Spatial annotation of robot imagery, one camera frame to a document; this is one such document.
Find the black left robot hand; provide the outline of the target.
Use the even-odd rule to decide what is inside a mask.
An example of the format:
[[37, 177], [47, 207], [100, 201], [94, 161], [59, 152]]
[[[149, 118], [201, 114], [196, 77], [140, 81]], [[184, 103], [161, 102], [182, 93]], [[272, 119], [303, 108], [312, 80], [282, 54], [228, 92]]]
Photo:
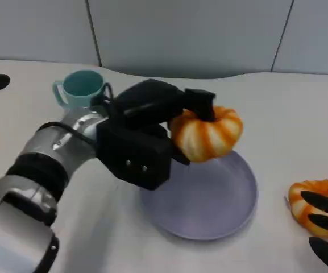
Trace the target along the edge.
[[202, 121], [214, 120], [215, 94], [201, 89], [184, 89], [160, 80], [144, 80], [114, 96], [94, 96], [90, 105], [103, 109], [108, 121], [98, 126], [96, 157], [105, 166], [153, 163], [174, 159], [188, 165], [192, 160], [167, 136], [161, 124], [171, 125], [185, 110]]

